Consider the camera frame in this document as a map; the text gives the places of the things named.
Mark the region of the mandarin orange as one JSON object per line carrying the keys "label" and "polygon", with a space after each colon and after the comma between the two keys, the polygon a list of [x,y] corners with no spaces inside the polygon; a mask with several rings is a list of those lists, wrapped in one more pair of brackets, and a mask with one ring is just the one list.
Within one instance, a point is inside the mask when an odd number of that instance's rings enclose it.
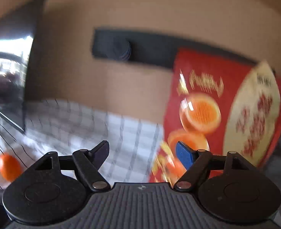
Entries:
{"label": "mandarin orange", "polygon": [[13,182],[22,172],[22,167],[15,157],[9,154],[0,156],[0,173],[6,181]]}

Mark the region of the black white grid tablecloth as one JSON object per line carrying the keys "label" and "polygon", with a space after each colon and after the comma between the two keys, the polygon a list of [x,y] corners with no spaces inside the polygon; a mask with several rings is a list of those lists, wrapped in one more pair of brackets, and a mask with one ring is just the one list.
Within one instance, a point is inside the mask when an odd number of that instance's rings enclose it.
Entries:
{"label": "black white grid tablecloth", "polygon": [[[50,151],[70,155],[106,140],[110,153],[100,173],[110,183],[147,182],[163,138],[163,127],[65,100],[27,104],[26,130],[19,132],[0,117],[0,156],[10,154],[23,169]],[[8,182],[0,174],[0,189]]]}

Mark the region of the red quail egg snack bag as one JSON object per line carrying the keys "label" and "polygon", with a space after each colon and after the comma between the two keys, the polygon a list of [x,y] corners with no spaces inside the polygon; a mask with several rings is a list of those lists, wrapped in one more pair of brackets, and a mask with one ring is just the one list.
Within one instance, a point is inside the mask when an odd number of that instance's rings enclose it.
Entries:
{"label": "red quail egg snack bag", "polygon": [[250,66],[179,49],[163,128],[150,182],[174,184],[186,172],[178,142],[215,155],[235,151],[261,168],[281,136],[281,79],[266,61]]}

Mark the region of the dark monitor screen left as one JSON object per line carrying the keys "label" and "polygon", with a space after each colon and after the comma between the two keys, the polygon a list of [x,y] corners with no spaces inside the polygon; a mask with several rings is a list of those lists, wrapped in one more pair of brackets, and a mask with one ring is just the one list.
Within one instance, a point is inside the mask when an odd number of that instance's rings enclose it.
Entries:
{"label": "dark monitor screen left", "polygon": [[0,117],[25,132],[29,59],[46,0],[30,0],[0,18]]}

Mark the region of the black wall socket strip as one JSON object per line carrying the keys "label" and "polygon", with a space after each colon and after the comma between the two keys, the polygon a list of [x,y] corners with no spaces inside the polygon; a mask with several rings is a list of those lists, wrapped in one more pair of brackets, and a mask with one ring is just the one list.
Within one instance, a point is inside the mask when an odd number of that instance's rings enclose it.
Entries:
{"label": "black wall socket strip", "polygon": [[255,60],[226,49],[193,39],[151,31],[97,27],[94,29],[92,40],[92,55],[94,58],[143,63],[170,70],[173,69],[176,54],[181,48],[221,56],[246,65],[255,65],[256,63]]}

